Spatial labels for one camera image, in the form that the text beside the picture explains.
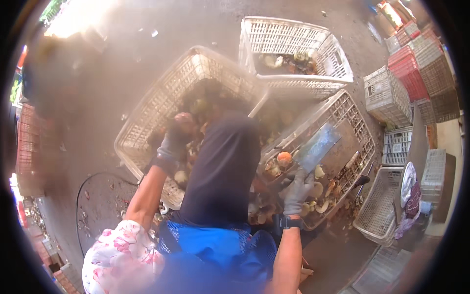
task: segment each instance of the red plastic crate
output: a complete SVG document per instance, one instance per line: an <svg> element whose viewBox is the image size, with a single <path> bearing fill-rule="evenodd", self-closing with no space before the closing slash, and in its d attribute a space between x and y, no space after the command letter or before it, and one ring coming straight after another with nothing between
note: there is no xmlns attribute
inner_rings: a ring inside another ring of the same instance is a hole
<svg viewBox="0 0 470 294"><path fill-rule="evenodd" d="M392 67L394 64L398 63L402 59L409 58L409 56L414 58L415 54L413 50L411 50L410 46L404 46L388 58L388 67Z"/></svg>
<svg viewBox="0 0 470 294"><path fill-rule="evenodd" d="M406 90L408 91L410 102L414 102L421 99L429 100L429 94L426 89L426 85L424 84L423 78L419 73L418 63L416 62L413 54L406 54L407 50L403 50L403 52L400 51L395 53L398 54L397 56L391 56L389 58L389 64L390 62L392 62L392 64L389 65L390 71L405 86Z"/></svg>

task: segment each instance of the floral fabric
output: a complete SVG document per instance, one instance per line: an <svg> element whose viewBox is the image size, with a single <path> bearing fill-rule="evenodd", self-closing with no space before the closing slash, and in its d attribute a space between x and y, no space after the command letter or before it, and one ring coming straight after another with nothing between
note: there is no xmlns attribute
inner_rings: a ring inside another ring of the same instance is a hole
<svg viewBox="0 0 470 294"><path fill-rule="evenodd" d="M147 232L131 220L106 229L87 251L82 280L87 294L134 293L159 275L165 258Z"/></svg>

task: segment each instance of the concrete floor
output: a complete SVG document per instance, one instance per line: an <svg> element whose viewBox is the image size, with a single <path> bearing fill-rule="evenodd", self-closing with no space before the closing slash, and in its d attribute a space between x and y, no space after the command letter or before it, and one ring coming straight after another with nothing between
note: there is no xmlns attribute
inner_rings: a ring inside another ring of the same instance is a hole
<svg viewBox="0 0 470 294"><path fill-rule="evenodd" d="M388 52L367 28L368 8L354 0L259 0L259 1L126 1L102 20L100 31L108 37L109 50L83 84L85 109L64 135L67 149L63 169L51 179L51 188L40 205L47 230L61 247L62 258L81 269L83 258L75 235L75 197L87 174L116 171L129 180L133 176L116 168L120 160L113 143L151 81L158 78L181 54L194 45L210 47L236 61L240 21L246 15L274 16L318 24L338 38L354 72L351 93L376 139L376 157L381 158L383 135L377 122L365 111L362 77L382 67ZM327 12L324 17L321 11ZM155 38L151 32L158 30ZM86 250L105 228L117 225L124 200L135 188L108 176L92 179L84 187L80 212L88 215L90 237L80 231ZM362 191L366 196L369 186ZM304 249L315 270L301 289L304 293L334 293L357 273L376 244L355 229L351 220L337 218L331 227Z"/></svg>

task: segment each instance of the gray work glove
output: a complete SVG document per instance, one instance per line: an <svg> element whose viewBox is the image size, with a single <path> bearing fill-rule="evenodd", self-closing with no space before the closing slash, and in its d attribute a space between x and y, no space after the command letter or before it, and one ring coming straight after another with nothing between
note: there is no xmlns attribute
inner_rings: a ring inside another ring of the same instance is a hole
<svg viewBox="0 0 470 294"><path fill-rule="evenodd" d="M314 173L307 176L307 172L299 167L294 180L280 193L284 198L284 215L299 215L302 211L302 204L307 199L308 193L313 188L315 181Z"/></svg>
<svg viewBox="0 0 470 294"><path fill-rule="evenodd" d="M170 127L165 134L162 144L157 149L144 173L148 173L152 165L162 168L167 175L173 175L179 162L186 154L186 144L193 140L193 119L190 113L179 113L170 122Z"/></svg>
<svg viewBox="0 0 470 294"><path fill-rule="evenodd" d="M170 123L161 146L157 149L157 157L173 162L180 161L186 152L186 144L193 140L193 126L190 113L177 114Z"/></svg>

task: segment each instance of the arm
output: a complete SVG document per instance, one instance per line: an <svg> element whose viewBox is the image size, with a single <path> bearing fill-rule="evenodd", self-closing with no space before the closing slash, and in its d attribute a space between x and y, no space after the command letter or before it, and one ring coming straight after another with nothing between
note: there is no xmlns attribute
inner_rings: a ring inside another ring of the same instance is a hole
<svg viewBox="0 0 470 294"><path fill-rule="evenodd" d="M299 168L294 180L280 193L284 199L284 215L299 219L302 204L313 188L314 174L307 175ZM302 244L300 228L283 230L281 243L274 260L273 280L269 285L270 293L295 294L300 283L302 267Z"/></svg>
<svg viewBox="0 0 470 294"><path fill-rule="evenodd" d="M150 161L150 170L132 197L125 218L150 229L155 212L162 196L167 175L174 174L178 159L186 152L186 144L191 141L193 118L189 113L179 113L165 134L157 155Z"/></svg>
<svg viewBox="0 0 470 294"><path fill-rule="evenodd" d="M162 196L166 173L158 166L152 166L132 197L125 213L125 220L132 220L150 229Z"/></svg>
<svg viewBox="0 0 470 294"><path fill-rule="evenodd" d="M300 218L290 215L291 219ZM272 293L297 293L302 266L302 244L300 228L290 228L282 232L281 244L274 260Z"/></svg>

